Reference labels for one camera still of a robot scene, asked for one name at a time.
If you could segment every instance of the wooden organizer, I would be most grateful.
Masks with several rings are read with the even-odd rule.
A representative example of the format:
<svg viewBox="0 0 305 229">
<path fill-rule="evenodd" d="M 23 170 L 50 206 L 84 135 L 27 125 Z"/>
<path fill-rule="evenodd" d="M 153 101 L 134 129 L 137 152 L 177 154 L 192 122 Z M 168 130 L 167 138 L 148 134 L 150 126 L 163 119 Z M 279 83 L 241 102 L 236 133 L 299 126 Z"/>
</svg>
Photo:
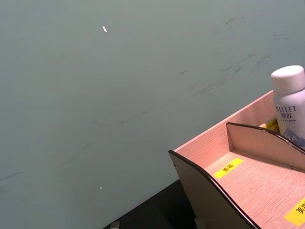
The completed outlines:
<svg viewBox="0 0 305 229">
<path fill-rule="evenodd" d="M 284 218 L 305 198 L 305 151 L 258 127 L 275 115 L 272 98 L 273 92 L 265 94 L 169 151 L 194 212 L 208 229 L 305 229 L 305 223 Z M 236 158 L 242 163 L 215 177 Z M 305 212 L 296 213 L 305 221 Z"/>
</svg>

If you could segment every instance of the yellow label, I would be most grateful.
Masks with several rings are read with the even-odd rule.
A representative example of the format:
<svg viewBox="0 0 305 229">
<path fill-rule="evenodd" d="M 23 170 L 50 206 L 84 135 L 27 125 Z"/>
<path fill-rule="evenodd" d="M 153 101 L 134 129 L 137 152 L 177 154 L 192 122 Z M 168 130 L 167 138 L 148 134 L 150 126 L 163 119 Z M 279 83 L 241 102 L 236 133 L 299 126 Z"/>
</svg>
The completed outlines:
<svg viewBox="0 0 305 229">
<path fill-rule="evenodd" d="M 278 128 L 277 119 L 272 119 L 270 122 L 266 123 L 262 127 L 268 130 L 276 130 Z"/>
<path fill-rule="evenodd" d="M 297 226 L 302 226 L 305 222 L 305 198 L 295 205 L 284 218 Z"/>
<path fill-rule="evenodd" d="M 239 159 L 239 158 L 234 159 L 229 164 L 227 164 L 227 166 L 223 167 L 217 173 L 215 173 L 214 177 L 222 178 L 224 175 L 226 175 L 228 172 L 230 172 L 233 169 L 235 169 L 242 162 L 243 162 L 242 159 Z"/>
</svg>

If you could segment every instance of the bottle cap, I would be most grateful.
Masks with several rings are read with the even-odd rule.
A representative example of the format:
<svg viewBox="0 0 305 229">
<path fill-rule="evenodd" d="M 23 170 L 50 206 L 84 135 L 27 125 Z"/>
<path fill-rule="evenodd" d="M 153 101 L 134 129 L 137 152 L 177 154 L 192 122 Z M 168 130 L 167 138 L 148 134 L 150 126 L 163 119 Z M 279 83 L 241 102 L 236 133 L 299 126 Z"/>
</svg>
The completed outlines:
<svg viewBox="0 0 305 229">
<path fill-rule="evenodd" d="M 304 68 L 299 65 L 287 66 L 271 74 L 275 94 L 292 94 L 305 88 Z"/>
</svg>

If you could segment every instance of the wall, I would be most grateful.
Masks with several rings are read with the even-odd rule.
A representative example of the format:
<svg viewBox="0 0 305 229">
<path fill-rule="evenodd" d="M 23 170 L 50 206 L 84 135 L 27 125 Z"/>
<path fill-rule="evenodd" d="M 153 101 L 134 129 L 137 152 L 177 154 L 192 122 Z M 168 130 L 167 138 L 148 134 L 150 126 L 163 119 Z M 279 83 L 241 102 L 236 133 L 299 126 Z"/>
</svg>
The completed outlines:
<svg viewBox="0 0 305 229">
<path fill-rule="evenodd" d="M 269 91 L 272 70 L 304 65 L 304 12 L 1 1 L 0 228 L 99 229 L 175 181 L 168 149 Z"/>
</svg>

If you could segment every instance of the black floor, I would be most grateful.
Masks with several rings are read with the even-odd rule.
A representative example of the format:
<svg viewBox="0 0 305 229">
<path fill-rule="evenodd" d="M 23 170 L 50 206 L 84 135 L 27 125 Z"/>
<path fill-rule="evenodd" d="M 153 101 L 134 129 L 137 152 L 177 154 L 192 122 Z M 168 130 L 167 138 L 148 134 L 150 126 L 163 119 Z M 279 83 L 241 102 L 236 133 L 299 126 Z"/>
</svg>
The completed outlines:
<svg viewBox="0 0 305 229">
<path fill-rule="evenodd" d="M 120 217 L 120 229 L 193 229 L 192 207 L 180 180 Z"/>
</svg>

